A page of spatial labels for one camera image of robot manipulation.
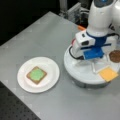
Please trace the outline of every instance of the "bread slice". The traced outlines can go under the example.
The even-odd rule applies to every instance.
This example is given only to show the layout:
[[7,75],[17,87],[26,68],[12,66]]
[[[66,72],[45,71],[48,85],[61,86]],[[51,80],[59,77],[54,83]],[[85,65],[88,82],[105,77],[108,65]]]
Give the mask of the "bread slice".
[[37,85],[46,75],[47,73],[44,70],[36,66],[27,74],[27,78]]

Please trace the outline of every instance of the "green food item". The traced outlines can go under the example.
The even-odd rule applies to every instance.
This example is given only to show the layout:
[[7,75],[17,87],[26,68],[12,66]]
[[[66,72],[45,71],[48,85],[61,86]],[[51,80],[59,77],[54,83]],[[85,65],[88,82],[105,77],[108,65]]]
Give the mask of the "green food item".
[[32,80],[39,81],[44,75],[45,73],[41,69],[38,68],[38,69],[31,71],[30,78]]

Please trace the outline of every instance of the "black object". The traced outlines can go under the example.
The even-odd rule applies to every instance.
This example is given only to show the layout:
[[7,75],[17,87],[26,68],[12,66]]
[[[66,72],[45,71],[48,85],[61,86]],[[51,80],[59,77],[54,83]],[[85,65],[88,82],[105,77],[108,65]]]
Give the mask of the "black object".
[[89,45],[89,41],[82,42],[82,45]]
[[59,13],[59,0],[0,0],[0,45],[49,11]]
[[0,82],[0,120],[40,120]]

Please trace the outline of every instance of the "blue object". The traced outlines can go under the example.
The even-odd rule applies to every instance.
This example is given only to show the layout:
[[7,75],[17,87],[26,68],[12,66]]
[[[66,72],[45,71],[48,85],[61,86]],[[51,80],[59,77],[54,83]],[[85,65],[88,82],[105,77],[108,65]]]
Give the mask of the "blue object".
[[101,2],[107,2],[108,0],[100,0]]
[[89,51],[84,52],[84,57],[86,60],[93,59],[93,58],[99,58],[99,57],[101,58],[103,57],[103,55],[104,53],[100,47],[95,47]]
[[94,36],[90,35],[88,32],[86,32],[86,33],[87,33],[88,36],[90,36],[90,37],[95,39],[95,46],[96,47],[98,47],[98,46],[102,47],[106,43],[108,35],[103,36],[103,37],[94,37]]

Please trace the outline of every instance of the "orange object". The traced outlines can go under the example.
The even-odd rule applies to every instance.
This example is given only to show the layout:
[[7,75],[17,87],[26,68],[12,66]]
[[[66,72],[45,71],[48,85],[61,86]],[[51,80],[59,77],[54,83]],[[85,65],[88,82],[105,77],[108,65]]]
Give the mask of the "orange object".
[[78,26],[78,29],[81,31],[86,30],[86,28],[84,28],[83,26],[80,26],[80,25]]
[[116,78],[118,76],[118,73],[116,73],[113,69],[111,69],[110,67],[108,67],[108,68],[105,68],[104,70],[100,71],[99,75],[106,82],[110,82],[110,81],[112,81],[114,78]]

